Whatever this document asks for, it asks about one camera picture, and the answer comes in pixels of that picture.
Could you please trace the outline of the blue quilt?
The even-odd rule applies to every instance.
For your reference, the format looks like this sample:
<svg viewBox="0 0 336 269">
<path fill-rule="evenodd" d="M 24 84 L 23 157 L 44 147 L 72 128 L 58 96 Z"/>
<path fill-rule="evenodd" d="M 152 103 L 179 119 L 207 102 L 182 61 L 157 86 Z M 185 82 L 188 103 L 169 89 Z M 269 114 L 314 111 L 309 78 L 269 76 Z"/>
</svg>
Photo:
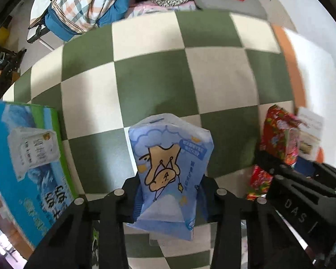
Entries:
<svg viewBox="0 0 336 269">
<path fill-rule="evenodd" d="M 51 0 L 45 26 L 68 42 L 74 36 L 123 19 L 129 3 L 130 0 Z"/>
</svg>

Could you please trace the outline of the green white checkered mat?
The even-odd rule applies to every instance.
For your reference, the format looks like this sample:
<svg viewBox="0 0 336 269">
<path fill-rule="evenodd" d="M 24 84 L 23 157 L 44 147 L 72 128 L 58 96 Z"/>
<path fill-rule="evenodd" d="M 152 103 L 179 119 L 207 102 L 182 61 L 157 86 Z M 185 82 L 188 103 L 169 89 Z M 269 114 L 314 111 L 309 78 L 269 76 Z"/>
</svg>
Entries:
<svg viewBox="0 0 336 269">
<path fill-rule="evenodd" d="M 209 129 L 208 176 L 246 195 L 273 104 L 293 111 L 299 76 L 287 32 L 249 16 L 155 13 L 86 33 L 43 57 L 4 95 L 55 108 L 76 191 L 104 197 L 136 172 L 131 125 L 171 113 Z"/>
</svg>

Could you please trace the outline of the white silver carton box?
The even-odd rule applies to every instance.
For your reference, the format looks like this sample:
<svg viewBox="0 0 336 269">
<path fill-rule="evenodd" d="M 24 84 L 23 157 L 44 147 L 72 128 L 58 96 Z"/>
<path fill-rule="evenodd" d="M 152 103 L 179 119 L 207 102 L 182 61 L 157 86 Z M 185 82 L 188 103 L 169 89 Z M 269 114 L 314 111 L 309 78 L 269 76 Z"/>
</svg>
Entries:
<svg viewBox="0 0 336 269">
<path fill-rule="evenodd" d="M 297 118 L 301 121 L 299 156 L 315 161 L 320 151 L 324 119 L 305 107 L 298 108 Z"/>
</svg>

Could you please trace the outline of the black tripod pile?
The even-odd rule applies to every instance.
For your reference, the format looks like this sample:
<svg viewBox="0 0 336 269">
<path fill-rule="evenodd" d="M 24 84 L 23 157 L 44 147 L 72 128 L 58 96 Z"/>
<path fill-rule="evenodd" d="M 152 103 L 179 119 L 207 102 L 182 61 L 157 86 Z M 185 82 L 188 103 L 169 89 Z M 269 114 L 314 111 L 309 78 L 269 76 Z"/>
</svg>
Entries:
<svg viewBox="0 0 336 269">
<path fill-rule="evenodd" d="M 20 65 L 27 49 L 18 52 L 0 47 L 0 99 L 19 78 Z"/>
</svg>

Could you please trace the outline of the cardboard box with blue print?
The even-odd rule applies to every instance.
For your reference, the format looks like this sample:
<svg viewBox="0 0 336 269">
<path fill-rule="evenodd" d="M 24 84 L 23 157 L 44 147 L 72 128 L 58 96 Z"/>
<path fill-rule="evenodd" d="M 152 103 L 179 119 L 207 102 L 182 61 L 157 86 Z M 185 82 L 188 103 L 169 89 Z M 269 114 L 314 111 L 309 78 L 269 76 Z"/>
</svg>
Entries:
<svg viewBox="0 0 336 269">
<path fill-rule="evenodd" d="M 32 247 L 78 196 L 55 109 L 0 100 L 0 196 Z"/>
</svg>

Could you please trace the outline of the blue cartoon tissue pack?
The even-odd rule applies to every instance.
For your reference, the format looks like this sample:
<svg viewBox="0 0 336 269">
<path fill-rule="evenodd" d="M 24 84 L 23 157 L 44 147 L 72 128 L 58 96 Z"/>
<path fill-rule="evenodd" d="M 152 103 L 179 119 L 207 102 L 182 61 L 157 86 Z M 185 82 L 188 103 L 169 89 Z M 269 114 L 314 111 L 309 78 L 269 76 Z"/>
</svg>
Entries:
<svg viewBox="0 0 336 269">
<path fill-rule="evenodd" d="M 128 134 L 142 194 L 133 227 L 191 241 L 198 189 L 214 149 L 210 131 L 158 114 Z"/>
</svg>

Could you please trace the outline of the red snack bag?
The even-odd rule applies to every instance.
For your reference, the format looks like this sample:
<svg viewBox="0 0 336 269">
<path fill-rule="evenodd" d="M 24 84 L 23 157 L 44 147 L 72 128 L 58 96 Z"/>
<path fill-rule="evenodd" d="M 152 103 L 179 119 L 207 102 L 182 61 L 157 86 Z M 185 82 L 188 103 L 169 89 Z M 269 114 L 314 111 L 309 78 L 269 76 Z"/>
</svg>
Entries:
<svg viewBox="0 0 336 269">
<path fill-rule="evenodd" d="M 259 151 L 281 160 L 288 166 L 297 162 L 300 143 L 300 128 L 302 122 L 286 109 L 274 104 L 266 114 L 263 124 L 263 134 Z M 255 165 L 250 178 L 250 191 L 246 196 L 248 200 L 266 194 L 272 182 L 272 175 L 268 168 Z"/>
</svg>

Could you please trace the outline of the grey cushioned chair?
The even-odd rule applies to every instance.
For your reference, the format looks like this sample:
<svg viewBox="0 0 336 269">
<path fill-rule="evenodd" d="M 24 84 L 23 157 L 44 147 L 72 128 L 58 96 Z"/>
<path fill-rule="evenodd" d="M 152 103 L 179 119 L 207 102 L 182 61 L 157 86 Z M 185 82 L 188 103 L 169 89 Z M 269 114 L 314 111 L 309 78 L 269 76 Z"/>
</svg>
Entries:
<svg viewBox="0 0 336 269">
<path fill-rule="evenodd" d="M 268 15 L 259 0 L 194 0 L 199 9 L 228 10 L 230 12 L 267 20 Z"/>
</svg>

